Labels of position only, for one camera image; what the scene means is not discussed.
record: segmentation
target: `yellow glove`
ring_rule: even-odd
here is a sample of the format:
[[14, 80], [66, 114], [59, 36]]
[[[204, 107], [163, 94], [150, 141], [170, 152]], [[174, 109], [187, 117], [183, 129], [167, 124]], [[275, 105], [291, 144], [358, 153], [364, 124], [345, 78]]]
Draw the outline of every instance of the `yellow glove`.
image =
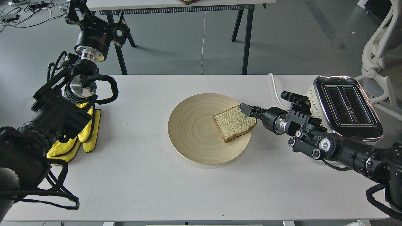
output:
[[[80, 108], [85, 107], [86, 103], [77, 105]], [[74, 158], [83, 143], [85, 152], [94, 150], [98, 137], [99, 122], [101, 119], [101, 110], [96, 109], [93, 114], [94, 106], [88, 110], [88, 114], [92, 115], [92, 120], [84, 127], [84, 129], [74, 139], [70, 139], [67, 143], [56, 141], [53, 147], [47, 153], [47, 158], [62, 159], [69, 162]]]

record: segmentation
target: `gray floor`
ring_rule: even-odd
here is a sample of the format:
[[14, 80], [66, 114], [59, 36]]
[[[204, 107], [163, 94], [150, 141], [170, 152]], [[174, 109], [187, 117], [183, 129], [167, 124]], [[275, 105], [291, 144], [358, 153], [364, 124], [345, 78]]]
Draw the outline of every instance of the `gray floor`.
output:
[[[342, 74], [352, 77], [360, 75], [362, 50], [377, 29], [378, 23], [362, 8], [356, 6], [356, 3], [357, 1], [350, 0], [278, 0], [275, 4], [269, 4], [267, 9], [258, 5], [254, 13], [248, 73]], [[0, 0], [1, 8], [5, 4], [5, 1]], [[54, 8], [53, 16], [58, 14], [58, 9]], [[236, 14], [236, 11], [223, 11], [206, 14], [196, 12], [127, 15], [126, 21], [138, 45], [137, 48], [131, 48], [127, 43], [123, 48], [128, 73], [200, 74], [205, 17], [203, 74], [240, 74], [246, 17], [243, 17], [238, 40], [233, 43], [230, 38]], [[33, 25], [47, 18], [49, 12], [44, 10], [21, 25]], [[32, 28], [6, 27], [0, 33], [0, 96], [1, 89], [18, 87], [18, 84], [8, 82], [7, 78], [11, 76], [18, 77], [22, 87], [32, 86], [34, 93], [46, 82], [48, 63], [55, 61], [63, 50], [73, 52], [78, 31], [78, 26], [67, 25], [63, 18]], [[113, 46], [107, 60], [99, 63], [98, 67], [102, 74], [121, 73]], [[384, 139], [377, 145], [388, 147], [394, 142], [401, 142], [402, 123], [381, 111], [378, 111], [378, 114], [385, 134]], [[40, 226], [43, 223], [2, 222], [0, 225]], [[279, 221], [257, 223], [265, 226], [282, 224]], [[350, 223], [350, 220], [306, 221], [296, 222], [296, 225], [341, 226], [347, 223]], [[145, 224], [123, 223], [125, 226]], [[45, 225], [55, 226], [60, 223], [47, 222]], [[102, 222], [66, 222], [65, 225], [100, 226]], [[400, 223], [392, 220], [372, 221], [372, 225]]]

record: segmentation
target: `chair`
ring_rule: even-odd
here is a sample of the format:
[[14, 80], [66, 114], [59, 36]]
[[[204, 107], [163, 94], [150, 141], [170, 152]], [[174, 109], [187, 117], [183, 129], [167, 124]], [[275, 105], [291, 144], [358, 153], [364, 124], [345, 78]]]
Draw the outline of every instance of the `chair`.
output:
[[370, 98], [372, 104], [388, 99], [391, 108], [396, 108], [397, 101], [391, 78], [381, 75], [386, 67], [384, 53], [402, 43], [402, 14], [400, 13], [402, 0], [390, 1], [392, 6], [388, 15], [364, 47], [362, 75], [355, 79], [364, 80], [362, 86], [368, 94], [372, 95]]

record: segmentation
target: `toast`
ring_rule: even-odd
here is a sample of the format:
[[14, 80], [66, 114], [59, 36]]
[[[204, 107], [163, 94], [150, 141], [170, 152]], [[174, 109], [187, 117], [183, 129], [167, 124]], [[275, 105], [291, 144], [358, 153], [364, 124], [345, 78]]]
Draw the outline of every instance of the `toast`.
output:
[[241, 113], [239, 106], [213, 116], [225, 143], [250, 132], [257, 125], [257, 119]]

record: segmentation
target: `white table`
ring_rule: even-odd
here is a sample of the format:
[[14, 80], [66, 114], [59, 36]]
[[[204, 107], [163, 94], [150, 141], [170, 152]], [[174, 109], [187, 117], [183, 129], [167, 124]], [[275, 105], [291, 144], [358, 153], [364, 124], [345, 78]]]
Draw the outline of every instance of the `white table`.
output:
[[[89, 0], [88, 8], [99, 11], [101, 15], [106, 15], [109, 23], [114, 23], [113, 15], [124, 14], [149, 14], [149, 13], [169, 13], [169, 12], [204, 12], [220, 10], [238, 10], [236, 23], [233, 30], [232, 42], [236, 41], [243, 11], [247, 9], [246, 37], [244, 41], [243, 67], [242, 74], [247, 74], [248, 56], [250, 51], [251, 29], [255, 4], [275, 3], [276, 0], [201, 0], [199, 2], [185, 5], [179, 0]], [[132, 35], [129, 35], [129, 42], [135, 47]], [[128, 74], [125, 66], [123, 53], [120, 48], [115, 46], [119, 59], [122, 74]]]
[[[204, 166], [183, 158], [170, 143], [167, 124], [175, 106], [195, 94], [214, 92], [238, 102], [277, 106], [267, 75], [115, 75], [119, 97], [100, 106], [98, 144], [79, 151], [69, 164], [65, 186], [80, 198], [79, 210], [41, 203], [17, 203], [12, 221], [191, 221], [373, 219], [387, 215], [369, 204], [375, 183], [353, 171], [338, 172], [293, 153], [287, 135], [262, 123], [234, 160]], [[278, 93], [306, 93], [315, 75], [276, 75]], [[100, 98], [107, 84], [98, 83]], [[2, 114], [17, 115], [36, 90], [14, 92]], [[0, 117], [0, 125], [14, 125]], [[384, 195], [376, 196], [384, 202]]]

